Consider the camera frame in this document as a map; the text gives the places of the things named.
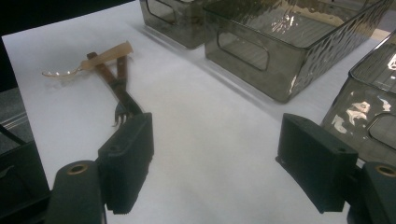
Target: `textured plastic container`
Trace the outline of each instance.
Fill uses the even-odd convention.
[[[396,31],[349,71],[321,126],[364,161],[396,165]]]
[[[221,0],[205,6],[205,55],[286,103],[367,40],[392,0]]]
[[[215,0],[140,0],[145,24],[188,49],[205,42],[203,5]]]

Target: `white table surface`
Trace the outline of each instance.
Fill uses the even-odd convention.
[[[282,105],[145,26],[138,1],[3,36],[49,185],[73,161],[95,160],[116,131],[116,98],[94,72],[54,80],[86,54],[126,40],[128,92],[153,114],[155,155],[133,210],[116,223],[347,223],[321,215],[275,161],[283,113],[320,123],[370,39]]]

